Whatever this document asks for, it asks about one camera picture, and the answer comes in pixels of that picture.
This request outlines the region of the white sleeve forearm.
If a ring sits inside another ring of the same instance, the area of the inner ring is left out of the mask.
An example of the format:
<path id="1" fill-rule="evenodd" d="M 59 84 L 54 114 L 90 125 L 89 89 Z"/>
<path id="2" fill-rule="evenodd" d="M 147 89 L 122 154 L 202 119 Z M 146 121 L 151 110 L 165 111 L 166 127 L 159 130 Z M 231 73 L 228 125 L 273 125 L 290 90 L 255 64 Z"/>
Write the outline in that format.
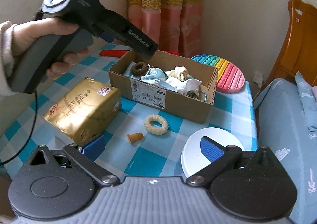
<path id="1" fill-rule="evenodd" d="M 8 85 L 8 78 L 13 73 L 15 63 L 14 57 L 12 55 L 13 29 L 15 26 L 16 24 L 12 24 L 10 21 L 6 21 L 1 24 L 1 99 L 3 97 L 15 94 L 15 92 L 13 92 Z"/>

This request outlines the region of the person left hand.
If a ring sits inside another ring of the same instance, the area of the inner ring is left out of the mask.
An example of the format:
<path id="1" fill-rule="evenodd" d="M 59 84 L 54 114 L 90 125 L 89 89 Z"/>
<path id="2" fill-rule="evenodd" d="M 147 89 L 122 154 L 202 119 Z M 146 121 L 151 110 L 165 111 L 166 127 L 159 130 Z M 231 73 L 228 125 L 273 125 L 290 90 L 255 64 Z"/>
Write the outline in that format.
<path id="1" fill-rule="evenodd" d="M 13 29 L 12 52 L 19 56 L 23 54 L 37 39 L 44 35 L 69 35 L 78 29 L 78 25 L 67 23 L 59 18 L 47 18 L 39 21 L 17 25 Z M 62 61 L 53 63 L 46 71 L 49 79 L 56 80 L 68 72 L 71 66 L 81 62 L 84 55 L 89 54 L 85 48 L 78 53 L 66 54 Z"/>

